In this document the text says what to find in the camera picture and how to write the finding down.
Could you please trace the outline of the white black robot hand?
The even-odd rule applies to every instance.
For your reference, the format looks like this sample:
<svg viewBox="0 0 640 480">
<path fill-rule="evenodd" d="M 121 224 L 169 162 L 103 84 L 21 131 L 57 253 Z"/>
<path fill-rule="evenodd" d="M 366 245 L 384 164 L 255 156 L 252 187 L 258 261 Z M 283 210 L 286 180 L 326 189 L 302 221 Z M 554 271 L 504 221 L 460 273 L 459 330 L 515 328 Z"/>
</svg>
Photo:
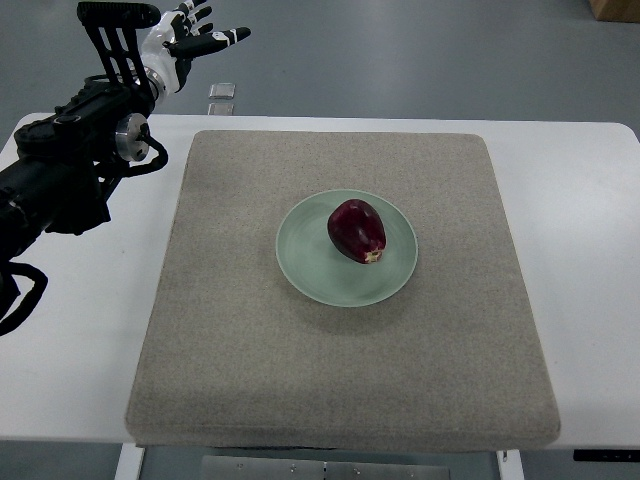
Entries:
<svg viewBox="0 0 640 480">
<path fill-rule="evenodd" d="M 181 1 L 161 15 L 140 47 L 157 101 L 183 89 L 194 59 L 221 52 L 251 35 L 248 27 L 216 31 L 207 1 Z"/>
</svg>

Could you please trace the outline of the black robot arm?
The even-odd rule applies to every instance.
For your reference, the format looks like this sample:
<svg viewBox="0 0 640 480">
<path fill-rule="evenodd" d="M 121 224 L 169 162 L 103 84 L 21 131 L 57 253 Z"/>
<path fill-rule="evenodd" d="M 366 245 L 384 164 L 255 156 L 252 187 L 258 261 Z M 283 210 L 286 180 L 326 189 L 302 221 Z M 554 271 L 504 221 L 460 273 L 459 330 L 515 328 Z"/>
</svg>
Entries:
<svg viewBox="0 0 640 480">
<path fill-rule="evenodd" d="M 48 278 L 16 262 L 43 232 L 80 235 L 104 222 L 121 179 L 168 162 L 147 119 L 159 90 L 145 72 L 138 31 L 159 23 L 153 5 L 82 1 L 77 15 L 104 74 L 88 77 L 65 105 L 14 134 L 17 160 L 1 172 L 1 332 L 33 312 Z"/>
</svg>

